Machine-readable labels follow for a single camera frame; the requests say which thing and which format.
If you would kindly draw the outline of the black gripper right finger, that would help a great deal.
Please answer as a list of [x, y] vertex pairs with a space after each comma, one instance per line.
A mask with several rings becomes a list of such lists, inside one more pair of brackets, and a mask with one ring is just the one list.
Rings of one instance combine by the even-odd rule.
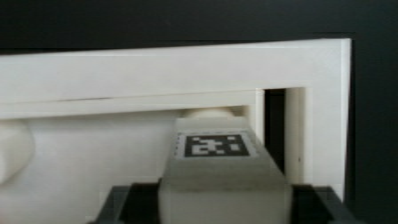
[[329, 186], [295, 185], [290, 224], [368, 224], [361, 221]]

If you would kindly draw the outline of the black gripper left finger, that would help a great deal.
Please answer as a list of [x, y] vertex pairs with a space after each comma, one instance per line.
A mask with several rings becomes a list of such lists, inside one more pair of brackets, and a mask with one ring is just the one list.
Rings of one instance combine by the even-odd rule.
[[160, 224], [158, 183], [114, 186], [98, 217], [87, 224]]

